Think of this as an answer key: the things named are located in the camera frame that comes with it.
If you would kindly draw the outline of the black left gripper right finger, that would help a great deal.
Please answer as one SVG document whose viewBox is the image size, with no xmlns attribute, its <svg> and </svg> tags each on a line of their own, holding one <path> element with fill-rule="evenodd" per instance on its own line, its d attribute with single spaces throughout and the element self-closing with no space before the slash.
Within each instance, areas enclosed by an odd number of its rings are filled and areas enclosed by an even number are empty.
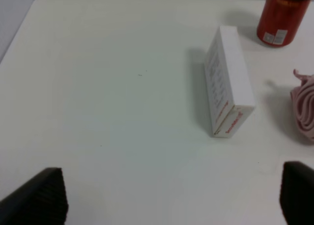
<svg viewBox="0 0 314 225">
<path fill-rule="evenodd" d="M 285 162 L 279 201 L 288 225 L 312 225 L 314 170 L 299 161 Z"/>
</svg>

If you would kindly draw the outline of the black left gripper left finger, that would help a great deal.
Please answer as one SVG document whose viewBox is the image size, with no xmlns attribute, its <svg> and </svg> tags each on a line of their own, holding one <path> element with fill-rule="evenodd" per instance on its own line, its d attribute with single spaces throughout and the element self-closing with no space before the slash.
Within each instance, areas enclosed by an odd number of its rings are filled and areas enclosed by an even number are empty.
<svg viewBox="0 0 314 225">
<path fill-rule="evenodd" d="M 69 205 L 61 168 L 45 168 L 0 201 L 2 225 L 64 225 Z"/>
</svg>

